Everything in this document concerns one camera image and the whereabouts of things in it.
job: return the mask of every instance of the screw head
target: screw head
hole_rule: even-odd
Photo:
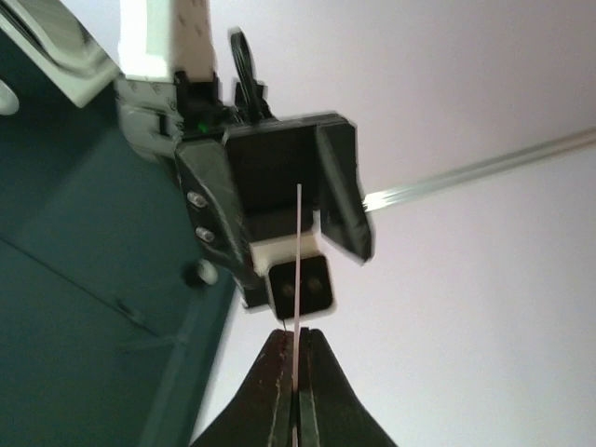
[[[281,292],[288,298],[293,298],[295,294],[294,286],[292,286],[291,284],[284,284],[281,287]]]
[[[196,228],[195,234],[197,237],[199,237],[201,240],[204,240],[207,243],[210,243],[215,239],[215,235],[207,228],[203,228],[202,226],[198,226]]]
[[[313,293],[319,293],[323,290],[323,285],[320,283],[317,277],[311,277],[308,280],[308,289]]]
[[[196,193],[195,191],[189,191],[186,195],[186,198],[197,208],[205,208],[208,205],[205,197],[203,197],[201,194]]]

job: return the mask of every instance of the white ceiling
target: white ceiling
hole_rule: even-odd
[[[594,445],[595,149],[374,213],[364,267],[325,249],[337,306],[304,325],[398,446]],[[197,434],[277,328],[235,302]]]
[[[118,0],[63,1],[116,57]],[[227,30],[240,26],[274,113],[356,121],[367,193],[596,123],[591,0],[220,0],[211,11],[226,91]]]

